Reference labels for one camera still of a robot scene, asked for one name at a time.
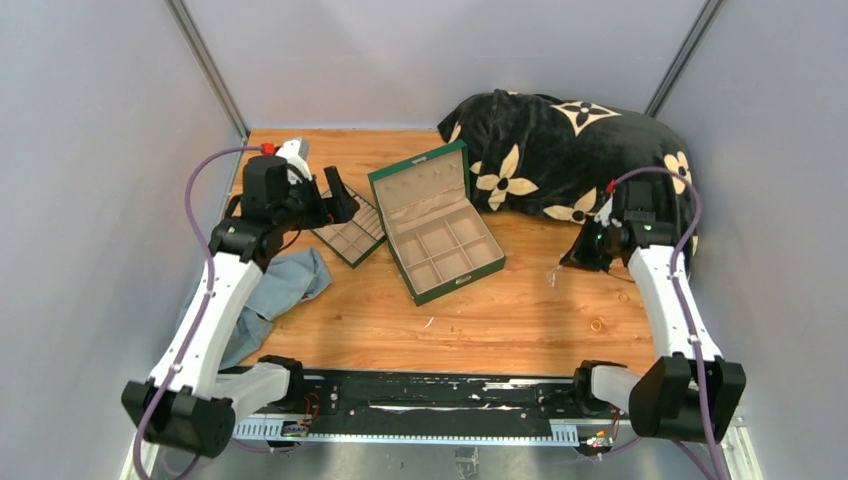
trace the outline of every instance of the gray wall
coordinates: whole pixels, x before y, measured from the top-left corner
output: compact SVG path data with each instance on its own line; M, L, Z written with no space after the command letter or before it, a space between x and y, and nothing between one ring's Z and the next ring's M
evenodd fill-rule
M495 87L642 111L703 0L187 0L251 127L433 128Z
M117 478L235 135L162 1L0 0L0 65L0 478Z
M848 4L729 0L660 115L705 216L694 288L765 478L848 474Z

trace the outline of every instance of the metal frame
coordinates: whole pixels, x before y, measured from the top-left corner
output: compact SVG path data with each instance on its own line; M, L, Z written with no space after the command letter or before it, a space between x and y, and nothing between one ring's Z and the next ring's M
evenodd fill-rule
M671 94L671 90L677 84L680 75L683 73L686 65L689 64L689 60L692 58L698 45L700 45L701 39L704 38L707 29L712 25L719 8L723 4L724 0L707 0L704 2L704 6L701 7L701 12L698 13L695 23L692 24L692 28L686 34L683 44L680 45L680 49L674 56L674 60L671 61L671 65L669 65L668 70L665 72L665 76L660 81L656 92L654 92L654 96L648 103L648 107L645 109L646 115L654 118L659 115L665 101Z
M212 60L212 56L209 54L209 50L203 43L200 32L197 30L194 20L191 19L191 15L185 6L185 3L182 0L165 0L165 5L168 6L168 10L170 10L171 15L174 16L177 26L179 26L180 31L183 32L183 36L191 48L194 58L197 59L200 69L203 70L203 74L206 75L206 79L209 81L209 85L215 92L215 96L218 97L218 101L221 103L224 113L227 115L227 118L229 118L235 131L241 137L242 143L246 143L247 138L250 136L250 130L247 128L247 124L244 122L244 118L242 118L241 113L236 106L235 100L233 100L232 95L230 95L229 90L227 90L227 86L224 84L223 78L221 78L221 73L218 71L218 68L215 66L215 62Z

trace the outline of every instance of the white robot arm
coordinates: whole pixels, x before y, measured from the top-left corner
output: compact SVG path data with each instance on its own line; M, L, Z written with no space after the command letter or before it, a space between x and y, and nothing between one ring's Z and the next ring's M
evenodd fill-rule
M264 144L262 155L245 166L244 194L233 197L212 232L214 279L207 264L168 350L146 382L128 382L121 396L147 441L215 457L236 423L256 410L302 401L303 366L289 358L265 356L233 379L217 384L216 377L245 302L285 248L283 234L345 223L359 208L335 167L324 169L332 195L321 197L306 163L308 151L300 138L279 148ZM200 324L193 326L198 313Z
M641 437L710 443L700 408L698 353L705 367L715 439L720 440L730 424L745 373L741 365L724 361L707 332L689 288L684 255L670 268L680 235L673 223L657 219L656 207L650 183L630 180L619 185L560 261L563 266L607 270L613 258L622 258L639 287L657 354L644 376L624 365L583 362L574 374L575 401L584 414L605 411L609 405L627 412Z

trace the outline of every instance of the wooden surface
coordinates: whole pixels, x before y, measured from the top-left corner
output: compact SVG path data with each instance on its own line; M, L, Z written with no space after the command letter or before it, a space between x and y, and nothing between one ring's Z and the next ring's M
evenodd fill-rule
M249 143L278 145L296 136L311 145L319 188L326 188L323 168L335 165L369 201L368 172L443 144L436 132L420 130L254 130ZM233 192L241 192L240 175ZM387 244L351 269L303 232L291 251L317 248L333 283L277 318L245 363L276 354L306 367L386 370L570 375L585 359L624 363L637 373L650 367L653 343L635 284L574 269L558 271L556 287L548 281L579 226L510 212L483 220L506 252L506 268L421 307ZM612 273L630 278L620 262Z

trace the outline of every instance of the floral pillow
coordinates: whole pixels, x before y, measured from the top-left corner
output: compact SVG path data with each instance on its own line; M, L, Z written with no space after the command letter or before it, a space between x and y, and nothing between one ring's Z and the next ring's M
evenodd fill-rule
M468 144L471 202L481 212L583 223L603 206L610 180L630 170L664 166L692 179L686 146L670 128L590 102L495 90L463 101L438 129L444 141ZM694 214L683 182L661 174L642 179L667 199L658 220L682 232Z

